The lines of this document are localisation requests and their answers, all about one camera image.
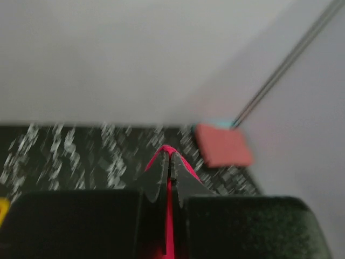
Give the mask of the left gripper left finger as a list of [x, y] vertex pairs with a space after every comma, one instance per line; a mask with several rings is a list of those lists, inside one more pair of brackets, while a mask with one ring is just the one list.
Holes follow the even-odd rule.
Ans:
[[169, 154], [123, 189], [32, 192], [1, 226], [1, 258], [163, 258], [170, 255]]

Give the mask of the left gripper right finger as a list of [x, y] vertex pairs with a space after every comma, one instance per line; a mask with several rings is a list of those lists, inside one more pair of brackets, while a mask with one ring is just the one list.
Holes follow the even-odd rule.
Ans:
[[290, 196], [220, 196], [171, 157], [176, 258], [331, 258], [311, 209]]

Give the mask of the magenta pink t shirt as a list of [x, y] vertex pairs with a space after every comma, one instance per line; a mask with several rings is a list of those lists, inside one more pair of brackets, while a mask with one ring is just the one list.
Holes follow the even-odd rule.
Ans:
[[[177, 153], [180, 155], [180, 153], [169, 145], [162, 145], [155, 153], [155, 155], [151, 158], [149, 163], [146, 166], [145, 171], [147, 171], [153, 164], [153, 162], [158, 157], [158, 154], [164, 151], [165, 154], [169, 155], [169, 158], [171, 158], [172, 154]], [[162, 249], [156, 248], [152, 255], [148, 256], [148, 258], [154, 258], [154, 259], [161, 259], [161, 258], [175, 258], [175, 252], [174, 252], [174, 230], [173, 230], [173, 197], [172, 197], [172, 191], [171, 191], [171, 179], [170, 176], [167, 177], [167, 190], [164, 192], [167, 194], [167, 204], [165, 206], [165, 248], [166, 252], [163, 252]]]

